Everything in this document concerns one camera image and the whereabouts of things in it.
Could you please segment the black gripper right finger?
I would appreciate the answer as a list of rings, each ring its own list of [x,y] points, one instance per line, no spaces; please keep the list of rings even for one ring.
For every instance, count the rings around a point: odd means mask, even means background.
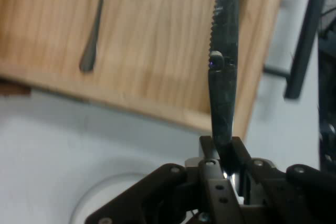
[[[265,159],[251,158],[232,139],[239,174],[238,194],[246,205],[261,205],[275,223],[335,223],[335,175],[295,164],[285,172]]]

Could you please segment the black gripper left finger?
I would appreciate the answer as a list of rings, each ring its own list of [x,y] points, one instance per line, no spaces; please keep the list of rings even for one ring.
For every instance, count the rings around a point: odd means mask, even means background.
[[[219,160],[165,164],[86,218],[86,223],[182,223],[199,210],[207,223],[241,223],[241,210]]]

